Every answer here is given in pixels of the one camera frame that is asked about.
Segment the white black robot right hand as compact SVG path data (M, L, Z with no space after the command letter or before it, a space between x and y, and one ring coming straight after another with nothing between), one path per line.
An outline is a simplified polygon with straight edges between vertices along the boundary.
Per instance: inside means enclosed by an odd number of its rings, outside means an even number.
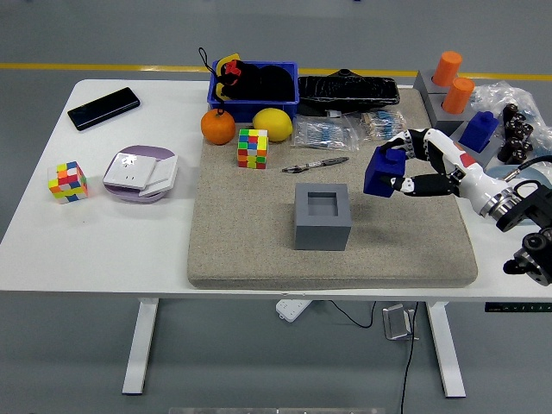
M385 155L391 149L403 152L408 160L427 161L435 170L432 174L381 179L407 196L455 195L469 200L473 210L482 214L491 200L507 191L506 182L488 176L470 154L438 129L407 129L378 147L377 152Z

